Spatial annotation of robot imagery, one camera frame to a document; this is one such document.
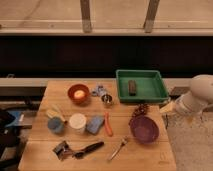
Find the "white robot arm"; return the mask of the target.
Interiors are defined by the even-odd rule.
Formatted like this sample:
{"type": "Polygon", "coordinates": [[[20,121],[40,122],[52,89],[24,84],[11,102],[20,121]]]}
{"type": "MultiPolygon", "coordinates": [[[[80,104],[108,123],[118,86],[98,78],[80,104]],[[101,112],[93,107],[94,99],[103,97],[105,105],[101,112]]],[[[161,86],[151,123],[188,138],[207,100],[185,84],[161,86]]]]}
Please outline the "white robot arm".
{"type": "Polygon", "coordinates": [[[213,105],[213,75],[202,74],[193,77],[189,82],[189,90],[175,101],[167,103],[159,112],[191,116],[201,114],[210,105],[213,105]]]}

